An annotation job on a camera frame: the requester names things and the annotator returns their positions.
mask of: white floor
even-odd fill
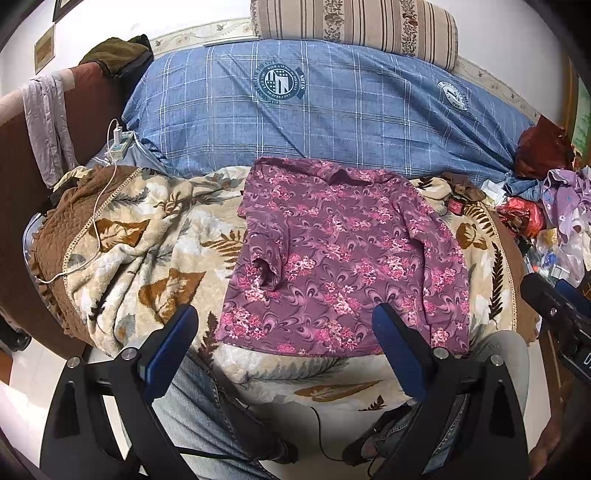
[[[65,361],[33,341],[24,351],[14,354],[10,387],[0,382],[0,426],[27,458],[38,465],[41,440],[47,411]],[[93,355],[97,361],[101,355]],[[537,442],[550,418],[550,404],[546,387],[540,346],[530,346],[530,391],[525,409],[525,430],[530,449]],[[118,419],[113,398],[106,399],[107,409],[119,447],[125,454],[127,445]],[[364,432],[368,414],[342,412],[330,407],[319,407],[322,418],[323,446],[326,453],[339,458],[345,445]],[[300,461],[295,465],[264,462],[265,467],[282,480],[306,477],[306,480],[357,480],[367,478],[367,465],[351,468],[322,456],[318,448],[318,427],[314,413],[300,404],[267,405],[256,408],[261,418],[270,419],[282,435],[300,450]],[[375,418],[381,412],[375,412]]]

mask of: blue plaid duvet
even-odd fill
[[[407,177],[503,180],[529,120],[432,64],[367,47],[265,40],[156,60],[124,112],[167,171],[192,177],[261,155]]]

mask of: framed picture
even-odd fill
[[[72,8],[82,0],[56,0],[56,7],[53,9],[53,21],[57,22],[63,18]]]
[[[55,57],[54,52],[55,25],[52,25],[45,34],[35,43],[35,75]]]
[[[566,58],[564,66],[563,127],[581,154],[578,167],[591,164],[591,96]]]

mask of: white cable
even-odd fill
[[[95,206],[92,209],[92,223],[93,223],[93,226],[95,227],[95,235],[96,235],[96,243],[97,243],[96,252],[92,256],[92,258],[89,258],[82,265],[79,265],[78,267],[73,268],[72,270],[67,270],[65,272],[64,271],[59,272],[51,280],[42,280],[39,277],[36,277],[36,279],[37,279],[37,281],[39,283],[42,283],[44,285],[49,285],[50,283],[53,283],[54,281],[56,281],[60,277],[64,277],[65,275],[70,275],[71,273],[74,273],[74,272],[77,272],[79,270],[82,270],[83,268],[86,268],[86,266],[90,262],[92,262],[97,257],[98,254],[100,254],[100,235],[99,235],[99,230],[96,227],[96,209],[98,208],[100,198],[103,196],[104,192],[106,192],[106,189],[109,188],[109,185],[111,185],[111,183],[113,182],[113,179],[115,178],[115,173],[117,172],[117,162],[113,158],[113,154],[111,153],[111,149],[109,148],[109,132],[111,131],[111,125],[113,125],[113,122],[116,122],[115,128],[117,128],[119,126],[119,121],[116,118],[114,118],[113,120],[111,120],[111,122],[109,123],[109,126],[107,127],[107,155],[111,158],[111,164],[115,168],[113,168],[113,175],[111,175],[111,179],[109,180],[109,183],[107,183],[107,185],[105,185],[105,188],[103,188],[101,190],[101,192],[99,193],[99,195],[98,195],[98,197],[96,198],[96,201],[95,201]]]

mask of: beige blanket with leaf pattern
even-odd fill
[[[159,329],[178,305],[199,314],[193,343],[214,370],[236,384],[247,403],[331,404],[348,410],[394,408],[408,397],[383,355],[309,358],[217,344],[228,279],[246,232],[236,214],[247,167],[190,180],[136,170],[99,208],[100,254],[65,280],[69,299],[97,347],[115,356]],[[470,282],[470,344],[515,329],[515,290],[501,242],[481,204],[464,216],[446,213],[444,180],[415,180],[463,248]],[[70,268],[96,251],[89,220],[64,256]]]

